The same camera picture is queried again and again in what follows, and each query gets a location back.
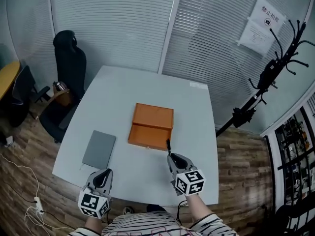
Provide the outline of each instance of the wooden floor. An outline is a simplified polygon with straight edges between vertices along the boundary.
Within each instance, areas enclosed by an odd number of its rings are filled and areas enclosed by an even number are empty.
[[[40,106],[33,106],[32,111],[39,112]],[[55,144],[40,122],[30,116],[19,128],[9,129],[4,120],[0,120],[0,127],[6,135],[13,134],[15,138],[13,146],[0,148],[0,153],[16,164],[34,170],[39,181],[38,196],[44,210],[71,227],[83,226],[86,217],[77,207],[80,188],[52,175],[60,145]],[[272,204],[272,177],[267,145],[259,136],[232,128],[217,139],[217,144],[219,204],[210,206],[210,209],[239,235],[255,235],[258,228],[248,227],[247,223],[260,223],[263,218],[261,206],[266,205],[270,209]],[[24,216],[26,209],[34,204],[24,201],[12,188],[32,201],[37,182],[30,170],[17,168],[2,158],[0,163],[0,226],[9,236],[31,235],[24,223]],[[109,219],[120,215],[125,206],[134,207],[136,212],[145,211],[146,208],[146,204],[114,199]],[[166,209],[176,217],[176,207]],[[46,224],[55,228],[65,226],[47,213],[43,217]],[[181,209],[180,218],[183,225],[191,224],[188,207]],[[28,225],[34,235],[47,234],[29,219]],[[51,236],[62,236],[70,232],[68,229],[57,230],[48,226],[45,229]]]

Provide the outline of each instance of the chair backrest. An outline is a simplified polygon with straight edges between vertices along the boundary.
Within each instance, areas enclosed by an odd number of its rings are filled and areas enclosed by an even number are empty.
[[[12,96],[21,103],[26,102],[31,94],[31,90],[35,85],[34,77],[29,66],[24,67],[15,79]]]
[[[58,80],[66,84],[76,99],[81,99],[87,60],[76,45],[77,40],[71,30],[60,31],[54,38]]]

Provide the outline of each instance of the power cord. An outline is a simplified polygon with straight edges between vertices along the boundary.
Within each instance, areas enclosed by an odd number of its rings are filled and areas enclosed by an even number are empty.
[[[180,208],[181,208],[181,207],[184,207],[184,206],[186,206],[186,205],[188,205],[188,203],[187,203],[186,200],[184,200],[184,201],[181,201],[181,202],[178,204],[178,207],[177,207],[177,217],[176,217],[176,220],[177,220],[181,225],[182,225],[182,222],[181,222],[181,220],[180,220],[180,218],[179,218],[179,211],[180,211]]]
[[[50,212],[48,212],[48,211],[45,211],[45,210],[42,210],[41,212],[48,213],[49,215],[51,215],[51,216],[53,216],[55,219],[57,219],[60,223],[62,223],[62,224],[64,224],[64,225],[66,225],[66,226],[72,228],[73,230],[75,230],[72,226],[66,224],[65,222],[63,222],[63,221],[61,221],[61,220],[59,220],[54,214],[52,214],[52,213],[50,213]]]
[[[29,202],[29,203],[37,203],[36,201],[29,201],[29,200],[25,199],[25,198],[22,197],[21,194],[18,193],[18,191],[15,190],[10,184],[8,184],[8,183],[7,183],[6,181],[4,181],[3,179],[2,179],[2,181],[3,181],[5,184],[7,184],[8,186],[10,186],[11,189],[14,190],[14,192],[15,192],[17,195],[19,195],[22,199],[24,199],[26,202]]]
[[[112,221],[110,222],[109,219],[108,219],[108,214],[109,214],[109,211],[106,213],[106,220],[107,220],[107,222],[102,220],[102,223],[107,224],[107,225],[112,223]]]
[[[4,160],[6,160],[8,163],[12,163],[12,164],[14,164],[16,167],[18,167],[18,168],[30,169],[30,170],[32,171],[32,173],[33,173],[33,175],[34,175],[34,177],[35,177],[35,179],[36,179],[36,181],[37,181],[37,191],[36,191],[36,196],[35,196],[35,197],[38,198],[38,200],[39,200],[39,197],[37,196],[37,195],[38,195],[38,191],[39,191],[39,182],[38,182],[38,179],[37,179],[37,177],[36,177],[36,175],[35,175],[33,169],[30,168],[30,167],[24,166],[24,165],[17,165],[16,163],[14,163],[14,162],[12,162],[12,161],[6,159],[2,154],[0,154],[0,156],[1,156]],[[8,183],[5,182],[5,181],[3,181],[3,182],[6,183],[7,185],[9,185],[9,186],[12,188],[12,190],[14,190],[14,191],[15,191],[22,199],[24,199],[26,202],[29,202],[29,203],[36,203],[36,204],[37,204],[37,201],[29,201],[29,200],[25,199],[25,198],[22,197],[10,184],[8,184]],[[30,210],[30,209],[35,210],[35,214],[36,214],[36,216],[37,216],[38,219],[34,218],[32,215],[29,214],[29,210]],[[53,216],[55,219],[57,219],[60,223],[66,225],[66,226],[68,226],[68,227],[59,227],[59,228],[56,228],[56,227],[53,227],[53,226],[50,226],[50,225],[46,224],[46,223],[44,222],[44,219],[43,219],[42,215],[41,215],[39,212],[46,212],[46,213],[50,214],[50,215]],[[30,206],[30,207],[28,207],[28,208],[26,209],[26,212],[25,212],[25,215],[24,215],[24,223],[25,223],[25,225],[26,225],[28,231],[30,232],[30,234],[31,234],[32,236],[35,236],[35,235],[34,235],[34,234],[31,232],[31,230],[29,229],[29,226],[28,226],[28,223],[27,223],[27,218],[29,218],[29,219],[33,222],[33,224],[35,224],[35,225],[37,225],[37,226],[41,226],[41,227],[43,228],[43,230],[44,230],[49,236],[50,236],[50,234],[47,232],[47,230],[45,229],[44,225],[45,225],[45,226],[48,226],[48,227],[50,227],[50,228],[52,228],[52,229],[64,229],[64,228],[65,228],[65,229],[75,230],[73,227],[67,225],[66,223],[64,223],[64,222],[62,222],[62,221],[60,221],[55,215],[51,214],[50,212],[43,211],[43,210],[39,211],[37,207]]]

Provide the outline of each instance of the white table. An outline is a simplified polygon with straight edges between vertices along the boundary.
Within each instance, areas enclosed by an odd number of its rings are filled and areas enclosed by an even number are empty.
[[[140,70],[102,66],[81,100],[64,136],[53,174],[83,187],[96,168],[82,164],[94,130],[116,136],[109,161],[115,198],[176,206],[167,152],[127,142],[136,103],[174,109],[172,152],[182,154],[207,179],[200,194],[218,203],[218,154],[212,107],[206,85]]]

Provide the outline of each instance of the glass wall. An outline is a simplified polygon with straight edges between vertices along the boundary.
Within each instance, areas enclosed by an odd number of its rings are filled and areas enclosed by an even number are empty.
[[[314,133],[304,108],[297,111],[276,130],[281,154],[284,178],[284,204],[296,205],[315,190]],[[309,219],[309,212],[290,219],[288,228],[294,231],[301,228]]]

